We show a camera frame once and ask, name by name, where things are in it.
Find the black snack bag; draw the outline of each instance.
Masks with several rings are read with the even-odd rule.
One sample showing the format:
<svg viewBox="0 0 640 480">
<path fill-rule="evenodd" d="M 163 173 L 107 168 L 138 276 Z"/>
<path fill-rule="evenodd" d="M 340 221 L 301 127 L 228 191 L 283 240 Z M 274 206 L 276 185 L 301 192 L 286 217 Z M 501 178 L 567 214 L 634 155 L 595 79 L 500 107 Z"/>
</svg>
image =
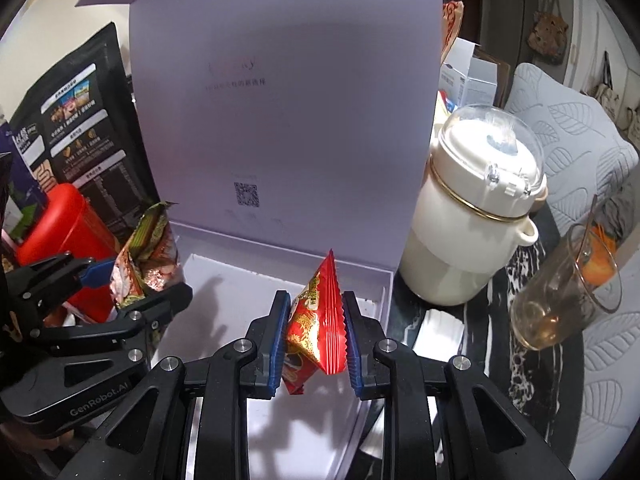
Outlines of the black snack bag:
<svg viewBox="0 0 640 480">
<path fill-rule="evenodd" d="M 158 201 L 113 23 L 47 71 L 10 123 L 42 189 L 74 184 L 120 242 Z"/>
</svg>

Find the hanging bag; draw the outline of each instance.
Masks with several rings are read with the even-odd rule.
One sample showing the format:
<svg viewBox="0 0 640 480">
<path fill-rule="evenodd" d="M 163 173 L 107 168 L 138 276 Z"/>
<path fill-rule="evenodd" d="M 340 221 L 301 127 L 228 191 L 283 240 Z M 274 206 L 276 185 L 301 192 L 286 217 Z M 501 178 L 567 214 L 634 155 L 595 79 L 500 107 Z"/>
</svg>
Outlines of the hanging bag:
<svg viewBox="0 0 640 480">
<path fill-rule="evenodd" d="M 609 64 L 609 53 L 604 51 L 604 68 L 602 69 L 602 83 L 595 86 L 591 91 L 591 97 L 600 103 L 602 109 L 607 113 L 609 119 L 616 122 L 620 97 L 613 89 L 613 79 L 611 78 L 611 65 Z"/>
<path fill-rule="evenodd" d="M 569 25 L 562 19 L 560 0 L 542 0 L 541 9 L 534 14 L 534 25 L 527 44 L 543 61 L 560 65 L 566 51 Z"/>
<path fill-rule="evenodd" d="M 626 109 L 626 120 L 628 125 L 622 130 L 622 133 L 631 142 L 636 150 L 640 150 L 640 106 L 635 110 L 631 108 Z"/>
</svg>

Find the clear plastic lid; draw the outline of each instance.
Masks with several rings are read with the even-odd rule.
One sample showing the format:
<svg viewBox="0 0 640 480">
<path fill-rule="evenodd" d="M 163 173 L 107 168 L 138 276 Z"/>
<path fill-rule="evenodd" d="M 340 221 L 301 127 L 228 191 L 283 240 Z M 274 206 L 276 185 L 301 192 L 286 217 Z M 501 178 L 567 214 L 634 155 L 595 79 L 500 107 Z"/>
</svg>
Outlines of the clear plastic lid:
<svg viewBox="0 0 640 480">
<path fill-rule="evenodd" d="M 542 146 L 524 122 L 503 110 L 486 105 L 458 108 L 442 127 L 438 142 L 456 162 L 484 178 L 490 189 L 517 182 L 528 195 L 540 188 Z"/>
</svg>

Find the cardboard box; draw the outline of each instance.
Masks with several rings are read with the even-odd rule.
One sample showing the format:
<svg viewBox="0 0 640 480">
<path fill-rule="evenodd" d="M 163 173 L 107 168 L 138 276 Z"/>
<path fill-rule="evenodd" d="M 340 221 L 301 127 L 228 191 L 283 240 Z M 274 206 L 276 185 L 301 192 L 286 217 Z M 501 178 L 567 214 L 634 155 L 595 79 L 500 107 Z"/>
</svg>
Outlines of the cardboard box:
<svg viewBox="0 0 640 480">
<path fill-rule="evenodd" d="M 476 45 L 474 49 L 474 57 L 485 61 L 495 63 L 498 67 L 498 86 L 495 91 L 494 106 L 498 108 L 504 108 L 507 102 L 507 86 L 509 85 L 509 78 L 511 76 L 511 65 L 506 61 L 498 59 L 491 54 L 487 54 L 479 46 Z"/>
<path fill-rule="evenodd" d="M 177 203 L 194 289 L 158 358 L 197 359 L 244 336 L 330 248 L 340 288 L 386 326 L 428 156 L 442 0 L 80 4 L 116 2 L 130 3 L 146 153 L 160 196 Z M 344 478 L 367 409 L 346 373 L 315 374 L 303 396 L 280 387 L 249 400 L 251 478 Z"/>
<path fill-rule="evenodd" d="M 438 89 L 457 106 L 494 104 L 497 65 L 474 57 L 475 47 L 475 43 L 456 38 L 440 68 Z"/>
</svg>

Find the food package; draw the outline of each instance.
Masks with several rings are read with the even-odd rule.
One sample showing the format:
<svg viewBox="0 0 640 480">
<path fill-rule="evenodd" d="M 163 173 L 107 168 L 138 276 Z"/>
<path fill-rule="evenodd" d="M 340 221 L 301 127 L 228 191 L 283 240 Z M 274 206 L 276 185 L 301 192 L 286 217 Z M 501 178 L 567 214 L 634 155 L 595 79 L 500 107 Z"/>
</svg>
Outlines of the food package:
<svg viewBox="0 0 640 480">
<path fill-rule="evenodd" d="M 327 375 L 345 369 L 346 329 L 333 251 L 293 301 L 286 339 L 282 377 L 290 394 L 302 394 L 318 368 Z"/>
<path fill-rule="evenodd" d="M 4 120 L 1 112 L 0 152 L 9 152 L 14 156 L 2 228 L 14 242 L 20 244 L 42 217 L 49 199 L 22 160 L 9 123 Z"/>
<path fill-rule="evenodd" d="M 72 183 L 121 243 L 158 201 L 113 23 L 45 72 L 10 123 L 40 187 Z"/>
<path fill-rule="evenodd" d="M 442 54 L 440 56 L 440 65 L 444 63 L 449 50 L 453 46 L 453 42 L 456 41 L 460 33 L 464 9 L 465 6 L 462 2 L 447 2 L 442 6 Z"/>
<path fill-rule="evenodd" d="M 184 280 L 166 215 L 169 206 L 159 202 L 147 209 L 118 254 L 110 285 L 117 308 Z"/>
</svg>

